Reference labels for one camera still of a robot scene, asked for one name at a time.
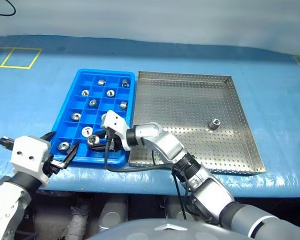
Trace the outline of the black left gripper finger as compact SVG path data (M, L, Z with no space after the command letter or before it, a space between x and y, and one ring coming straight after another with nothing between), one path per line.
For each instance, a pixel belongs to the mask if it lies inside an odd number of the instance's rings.
M76 141L66 152L66 157L63 161L52 160L51 165L58 168L58 169L66 169L68 165L73 161L75 158L78 149L79 149L80 142Z
M55 134L56 134L56 131L51 131L51 132L44 134L39 139L42 141L50 142L53 139L53 137L55 136Z

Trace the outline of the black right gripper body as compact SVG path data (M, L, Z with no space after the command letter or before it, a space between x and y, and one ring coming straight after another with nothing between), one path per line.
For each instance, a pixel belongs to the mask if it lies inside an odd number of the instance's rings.
M107 128L105 130L105 152L118 152L120 150L123 150L123 144L118 135L116 135L115 131Z

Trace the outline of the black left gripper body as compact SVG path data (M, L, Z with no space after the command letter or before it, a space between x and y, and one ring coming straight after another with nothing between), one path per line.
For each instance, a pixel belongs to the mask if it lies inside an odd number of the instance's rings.
M53 174L57 175L60 171L59 168L57 168L56 166L52 165L51 162L53 160L54 155L49 153L48 154L48 158L47 160L44 162L43 164L43 173L50 178Z

